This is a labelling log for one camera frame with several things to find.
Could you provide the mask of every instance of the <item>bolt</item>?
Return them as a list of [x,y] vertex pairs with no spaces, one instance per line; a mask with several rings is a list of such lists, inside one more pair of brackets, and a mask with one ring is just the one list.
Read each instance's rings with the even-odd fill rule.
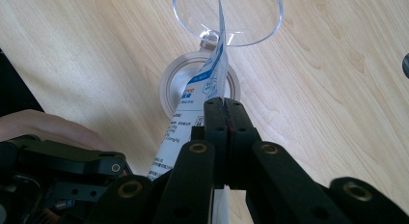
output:
[[142,184],[138,181],[125,182],[118,188],[118,195],[122,198],[131,198],[138,195],[142,188]]
[[343,185],[342,188],[343,191],[346,192],[346,194],[359,201],[367,202],[370,199],[372,199],[372,194],[362,186],[356,184],[355,182],[347,182]]
[[207,146],[204,144],[193,144],[189,147],[190,152],[202,154],[207,151]]
[[277,149],[277,147],[275,147],[273,145],[269,145],[269,144],[262,145],[261,149],[265,154],[276,154],[279,151],[279,149]]

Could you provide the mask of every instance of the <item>clear plastic cup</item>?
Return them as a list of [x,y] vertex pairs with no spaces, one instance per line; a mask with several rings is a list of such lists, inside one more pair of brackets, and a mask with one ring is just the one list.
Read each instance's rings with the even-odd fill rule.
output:
[[[282,0],[221,0],[228,46],[245,46],[272,36],[283,22]],[[218,36],[218,0],[174,0],[180,24],[205,40]]]

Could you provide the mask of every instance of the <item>finger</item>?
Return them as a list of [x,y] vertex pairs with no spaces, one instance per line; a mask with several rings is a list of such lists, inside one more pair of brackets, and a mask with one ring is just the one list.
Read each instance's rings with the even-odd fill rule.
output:
[[52,140],[56,141],[68,140],[95,150],[114,151],[96,132],[58,116],[24,110],[0,118],[1,141],[24,134],[36,134],[40,138],[53,137]]
[[48,224],[57,224],[60,223],[61,217],[57,214],[55,214],[53,211],[46,209],[44,210],[45,215],[47,216],[47,222]]

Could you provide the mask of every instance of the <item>wooden table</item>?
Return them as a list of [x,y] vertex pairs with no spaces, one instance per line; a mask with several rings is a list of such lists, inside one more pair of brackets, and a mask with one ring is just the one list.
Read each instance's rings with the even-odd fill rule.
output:
[[[322,184],[352,176],[409,212],[409,0],[284,0],[277,34],[229,48],[264,140]],[[0,47],[43,109],[100,133],[146,175],[169,124],[163,71],[199,40],[172,0],[0,0]],[[249,222],[243,193],[231,223]]]

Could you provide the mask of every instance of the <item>brass screw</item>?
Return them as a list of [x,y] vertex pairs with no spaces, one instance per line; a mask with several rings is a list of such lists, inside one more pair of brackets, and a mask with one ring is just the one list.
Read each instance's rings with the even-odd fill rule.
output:
[[370,199],[372,199],[372,194],[367,191],[365,188],[362,186],[359,186],[355,182],[347,182],[343,185],[342,187],[343,191],[346,192],[349,196],[362,201],[362,202],[367,202]]
[[273,145],[268,145],[268,144],[262,145],[261,149],[265,154],[276,154],[279,151],[279,149],[277,149],[277,147],[275,147]]
[[138,195],[142,188],[142,184],[138,181],[125,182],[118,188],[118,195],[122,198],[131,198]]
[[189,147],[190,152],[202,154],[207,151],[207,146],[204,144],[193,144]]

